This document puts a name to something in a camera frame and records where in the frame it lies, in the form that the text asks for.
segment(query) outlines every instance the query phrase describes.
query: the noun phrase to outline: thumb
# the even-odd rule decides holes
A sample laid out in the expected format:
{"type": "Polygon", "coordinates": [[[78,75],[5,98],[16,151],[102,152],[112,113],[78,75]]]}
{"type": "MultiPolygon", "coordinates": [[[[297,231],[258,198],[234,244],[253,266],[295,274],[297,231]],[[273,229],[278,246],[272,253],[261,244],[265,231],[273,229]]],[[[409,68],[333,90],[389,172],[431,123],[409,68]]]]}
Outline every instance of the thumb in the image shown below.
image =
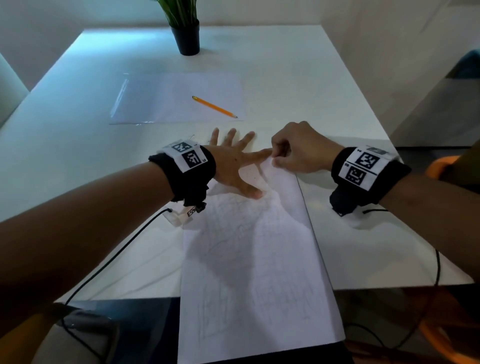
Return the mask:
{"type": "Polygon", "coordinates": [[[238,177],[237,183],[235,183],[235,187],[237,187],[240,191],[240,193],[248,198],[253,198],[255,200],[258,200],[261,198],[264,193],[260,191],[258,188],[253,187],[251,184],[248,184],[245,182],[241,177],[238,177]]]}
{"type": "Polygon", "coordinates": [[[291,157],[275,157],[272,160],[272,164],[274,167],[289,170],[292,166],[292,160],[291,157]]]}

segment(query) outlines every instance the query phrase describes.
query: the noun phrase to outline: person's left arm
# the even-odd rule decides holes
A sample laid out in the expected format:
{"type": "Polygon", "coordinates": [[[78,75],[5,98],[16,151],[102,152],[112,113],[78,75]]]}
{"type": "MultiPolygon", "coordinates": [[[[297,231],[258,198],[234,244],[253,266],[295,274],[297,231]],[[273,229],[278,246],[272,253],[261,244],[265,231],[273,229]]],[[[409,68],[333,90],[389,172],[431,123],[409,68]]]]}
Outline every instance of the person's left arm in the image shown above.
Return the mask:
{"type": "MultiPolygon", "coordinates": [[[[254,133],[221,146],[218,129],[205,146],[215,179],[243,195],[261,192],[239,176],[240,167],[265,160],[271,150],[243,153],[254,133]]],[[[0,223],[0,337],[61,297],[149,216],[174,197],[163,170],[152,162],[93,181],[0,223]]]]}

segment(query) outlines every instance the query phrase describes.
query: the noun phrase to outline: paper with pencil drawing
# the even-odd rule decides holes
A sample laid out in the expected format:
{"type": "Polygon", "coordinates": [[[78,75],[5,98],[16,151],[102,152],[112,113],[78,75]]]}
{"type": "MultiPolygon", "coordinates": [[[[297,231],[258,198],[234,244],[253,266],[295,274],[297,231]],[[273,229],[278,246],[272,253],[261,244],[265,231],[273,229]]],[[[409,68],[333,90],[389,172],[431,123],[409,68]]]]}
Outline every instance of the paper with pencil drawing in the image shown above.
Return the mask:
{"type": "Polygon", "coordinates": [[[184,226],[178,363],[200,364],[345,338],[295,175],[241,170],[258,201],[212,182],[184,226]]]}
{"type": "Polygon", "coordinates": [[[210,72],[126,74],[110,116],[111,124],[245,120],[240,75],[210,72]],[[238,118],[202,105],[192,96],[238,118]]]}

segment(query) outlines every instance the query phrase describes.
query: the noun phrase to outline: white table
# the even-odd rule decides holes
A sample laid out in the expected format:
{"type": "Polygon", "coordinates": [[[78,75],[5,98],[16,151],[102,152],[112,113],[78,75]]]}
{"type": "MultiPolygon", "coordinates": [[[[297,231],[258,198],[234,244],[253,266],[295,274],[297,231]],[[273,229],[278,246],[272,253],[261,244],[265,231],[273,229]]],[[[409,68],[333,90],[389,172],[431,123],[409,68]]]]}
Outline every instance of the white table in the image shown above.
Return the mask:
{"type": "MultiPolygon", "coordinates": [[[[184,57],[169,29],[83,32],[0,129],[0,220],[144,162],[171,141],[208,140],[217,125],[109,125],[124,73],[240,73],[247,120],[218,126],[256,131],[252,149],[269,147],[287,122],[308,120],[344,145],[393,150],[319,25],[202,27],[200,37],[200,54],[184,57]]],[[[433,283],[433,248],[399,220],[380,213],[370,230],[349,228],[326,205],[335,187],[326,173],[300,183],[334,289],[433,283]]],[[[182,230],[158,218],[76,299],[179,295],[181,241],[182,230]]],[[[442,264],[442,284],[471,282],[442,264]]]]}

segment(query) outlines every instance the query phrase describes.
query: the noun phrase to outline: person's right arm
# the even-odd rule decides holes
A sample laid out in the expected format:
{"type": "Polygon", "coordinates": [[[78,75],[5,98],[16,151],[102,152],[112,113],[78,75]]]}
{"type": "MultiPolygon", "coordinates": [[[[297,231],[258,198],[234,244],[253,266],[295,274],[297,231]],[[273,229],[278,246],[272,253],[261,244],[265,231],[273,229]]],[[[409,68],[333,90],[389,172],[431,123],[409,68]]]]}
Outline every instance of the person's right arm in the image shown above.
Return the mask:
{"type": "MultiPolygon", "coordinates": [[[[272,146],[274,166],[304,173],[331,170],[343,149],[306,121],[287,124],[273,136],[272,146]]],[[[480,281],[480,195],[411,173],[380,204],[480,281]]]]}

